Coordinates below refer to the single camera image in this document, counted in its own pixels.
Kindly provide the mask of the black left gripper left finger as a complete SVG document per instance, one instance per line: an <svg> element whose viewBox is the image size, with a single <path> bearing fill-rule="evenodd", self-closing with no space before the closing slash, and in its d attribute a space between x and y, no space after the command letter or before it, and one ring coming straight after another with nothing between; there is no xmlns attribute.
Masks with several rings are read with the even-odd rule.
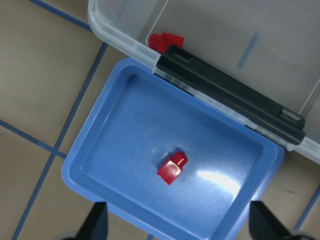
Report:
<svg viewBox="0 0 320 240"><path fill-rule="evenodd" d="M106 202L96 202L77 233L78 240L106 240L108 238L108 208Z"/></svg>

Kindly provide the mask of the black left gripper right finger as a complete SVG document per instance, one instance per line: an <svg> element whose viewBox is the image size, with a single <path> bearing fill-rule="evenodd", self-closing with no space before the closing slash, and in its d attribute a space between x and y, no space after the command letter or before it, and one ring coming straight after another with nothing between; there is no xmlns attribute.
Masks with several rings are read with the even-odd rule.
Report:
<svg viewBox="0 0 320 240"><path fill-rule="evenodd" d="M294 237L262 201L250 202L249 234L253 240L292 240Z"/></svg>

